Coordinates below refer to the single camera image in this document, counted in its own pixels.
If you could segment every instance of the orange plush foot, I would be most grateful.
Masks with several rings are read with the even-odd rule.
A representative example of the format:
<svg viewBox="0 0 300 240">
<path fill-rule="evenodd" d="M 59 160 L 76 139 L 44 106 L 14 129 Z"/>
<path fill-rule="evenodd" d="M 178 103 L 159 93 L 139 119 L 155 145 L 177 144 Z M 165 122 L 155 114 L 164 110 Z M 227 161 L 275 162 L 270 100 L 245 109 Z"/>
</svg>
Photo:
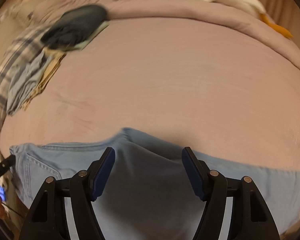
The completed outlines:
<svg viewBox="0 0 300 240">
<path fill-rule="evenodd" d="M 276 32 L 282 34 L 284 37 L 286 37 L 288 39 L 293 37 L 292 34 L 287 29 L 281 27 L 280 25 L 271 23 L 265 14 L 260 14 L 260 20 L 263 21 L 268 26 L 270 26 Z"/>
</svg>

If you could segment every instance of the metal pin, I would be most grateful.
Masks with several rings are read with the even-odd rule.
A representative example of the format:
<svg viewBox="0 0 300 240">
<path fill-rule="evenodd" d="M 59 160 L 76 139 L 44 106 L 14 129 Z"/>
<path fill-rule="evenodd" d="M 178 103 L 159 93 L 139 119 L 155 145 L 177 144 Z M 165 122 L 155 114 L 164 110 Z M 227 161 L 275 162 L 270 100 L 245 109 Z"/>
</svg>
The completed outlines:
<svg viewBox="0 0 300 240">
<path fill-rule="evenodd" d="M 82 171 L 79 171 L 79 176 L 80 177 L 84 177 L 84 176 L 86 176 L 88 173 L 87 173 L 87 171 L 85 171 L 85 170 L 82 170 Z"/>
<path fill-rule="evenodd" d="M 212 170 L 212 171 L 210 171 L 210 175 L 216 177 L 219 175 L 219 172 Z"/>
<path fill-rule="evenodd" d="M 251 179 L 249 176 L 245 176 L 245 177 L 243 178 L 243 180 L 244 180 L 245 182 L 247 182 L 247 183 L 252 182 L 252 179 Z"/>
<path fill-rule="evenodd" d="M 51 183 L 54 181 L 54 178 L 53 177 L 47 177 L 46 178 L 46 183 Z"/>
</svg>

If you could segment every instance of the dark green folded garment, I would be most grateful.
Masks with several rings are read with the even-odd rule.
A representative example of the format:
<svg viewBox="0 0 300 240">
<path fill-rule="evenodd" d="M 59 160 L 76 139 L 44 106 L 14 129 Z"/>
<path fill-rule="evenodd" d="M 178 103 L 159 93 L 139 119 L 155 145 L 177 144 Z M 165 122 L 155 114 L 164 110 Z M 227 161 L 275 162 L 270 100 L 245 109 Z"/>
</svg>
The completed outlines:
<svg viewBox="0 0 300 240">
<path fill-rule="evenodd" d="M 50 49 L 70 48 L 89 38 L 107 18 L 102 6 L 89 4 L 64 13 L 42 36 Z"/>
</svg>

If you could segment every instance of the checkered cloth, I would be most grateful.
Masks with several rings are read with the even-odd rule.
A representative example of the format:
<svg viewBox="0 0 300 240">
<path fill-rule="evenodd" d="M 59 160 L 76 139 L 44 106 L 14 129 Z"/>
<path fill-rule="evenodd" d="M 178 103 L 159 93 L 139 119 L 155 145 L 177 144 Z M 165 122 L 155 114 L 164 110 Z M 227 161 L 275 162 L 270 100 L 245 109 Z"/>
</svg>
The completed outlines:
<svg viewBox="0 0 300 240">
<path fill-rule="evenodd" d="M 27 28 L 18 36 L 7 49 L 0 64 L 0 131 L 6 117 L 8 90 L 11 76 L 10 69 L 13 65 L 22 65 L 32 62 L 43 48 L 40 41 L 42 35 L 50 26 L 37 26 Z"/>
</svg>

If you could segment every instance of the pink blanket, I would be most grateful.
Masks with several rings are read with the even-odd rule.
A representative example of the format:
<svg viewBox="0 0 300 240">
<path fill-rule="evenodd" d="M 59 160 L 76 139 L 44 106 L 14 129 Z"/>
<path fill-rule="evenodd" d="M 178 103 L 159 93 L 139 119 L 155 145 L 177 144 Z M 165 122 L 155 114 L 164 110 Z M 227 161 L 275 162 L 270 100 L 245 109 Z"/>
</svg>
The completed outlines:
<svg viewBox="0 0 300 240">
<path fill-rule="evenodd" d="M 4 155 L 11 145 L 100 141 L 133 127 L 215 157 L 300 170 L 300 51 L 291 41 L 199 0 L 48 0 L 34 17 L 53 22 L 87 3 L 106 6 L 110 26 L 63 59 L 27 111 L 6 118 Z"/>
</svg>

